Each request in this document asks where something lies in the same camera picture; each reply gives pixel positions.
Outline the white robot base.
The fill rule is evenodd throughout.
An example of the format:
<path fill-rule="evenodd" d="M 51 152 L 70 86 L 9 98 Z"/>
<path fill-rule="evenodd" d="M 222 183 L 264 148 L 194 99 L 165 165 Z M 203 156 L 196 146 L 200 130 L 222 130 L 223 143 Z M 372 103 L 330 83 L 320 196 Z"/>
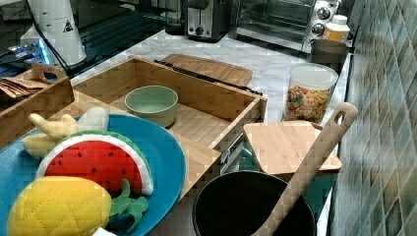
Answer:
<path fill-rule="evenodd" d="M 27 0 L 32 26 L 21 40 L 40 39 L 40 34 L 69 65 L 87 58 L 73 17 L 71 0 Z"/>

